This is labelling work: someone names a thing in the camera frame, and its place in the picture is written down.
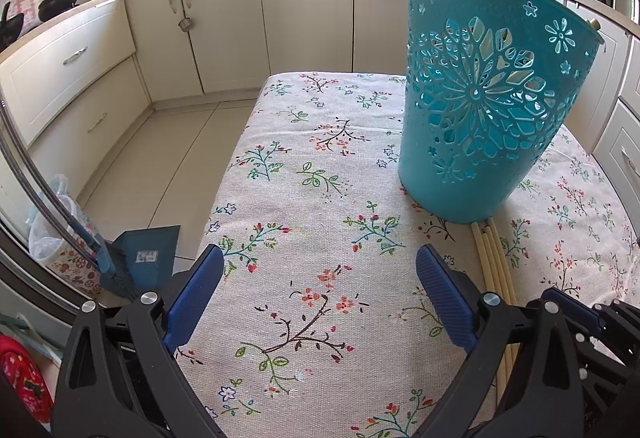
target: tile floor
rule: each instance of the tile floor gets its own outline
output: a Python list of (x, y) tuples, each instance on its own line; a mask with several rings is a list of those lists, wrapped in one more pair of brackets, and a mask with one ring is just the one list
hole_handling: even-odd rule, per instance
[[(191, 267), (255, 100), (158, 110), (117, 156), (84, 205), (104, 238), (180, 225), (174, 273)], [(105, 294), (107, 306), (120, 298)]]

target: black pan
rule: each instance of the black pan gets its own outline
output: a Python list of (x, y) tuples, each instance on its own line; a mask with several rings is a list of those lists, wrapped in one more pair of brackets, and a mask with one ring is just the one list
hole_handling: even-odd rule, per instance
[(48, 22), (51, 18), (72, 9), (78, 0), (43, 0), (38, 5), (38, 17), (41, 22)]
[(24, 23), (24, 14), (22, 12), (9, 19), (6, 18), (10, 4), (11, 2), (4, 4), (2, 17), (0, 18), (0, 52), (18, 39)]

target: teal plastic basket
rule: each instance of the teal plastic basket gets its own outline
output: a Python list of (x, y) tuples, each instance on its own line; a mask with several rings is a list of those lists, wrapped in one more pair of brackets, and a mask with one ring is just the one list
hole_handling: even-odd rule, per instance
[(491, 216), (560, 128), (601, 43), (554, 0), (409, 0), (405, 189), (451, 222)]

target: metal screw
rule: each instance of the metal screw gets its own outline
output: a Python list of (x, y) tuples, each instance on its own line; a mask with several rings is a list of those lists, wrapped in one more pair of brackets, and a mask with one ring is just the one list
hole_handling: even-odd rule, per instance
[(558, 305), (553, 301), (547, 301), (545, 303), (545, 310), (549, 313), (558, 313), (559, 308)]
[(487, 292), (482, 300), (489, 306), (498, 306), (500, 304), (500, 296), (497, 293)]
[(84, 313), (89, 313), (95, 310), (95, 302), (94, 301), (85, 301), (82, 304), (82, 311)]
[(140, 296), (142, 304), (153, 304), (158, 300), (158, 294), (156, 292), (145, 292)]

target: tablecloth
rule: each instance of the tablecloth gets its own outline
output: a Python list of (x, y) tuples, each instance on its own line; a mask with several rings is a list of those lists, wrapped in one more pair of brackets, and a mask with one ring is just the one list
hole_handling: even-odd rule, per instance
[[(401, 76), (268, 79), (200, 246), (224, 279), (177, 360), (230, 438), (407, 437), (460, 367), (415, 273), (430, 242), (482, 290), (469, 225), (398, 178)], [(560, 129), (494, 215), (521, 304), (551, 285), (638, 303), (638, 245), (614, 189)], [(479, 418), (489, 418), (495, 394)]]

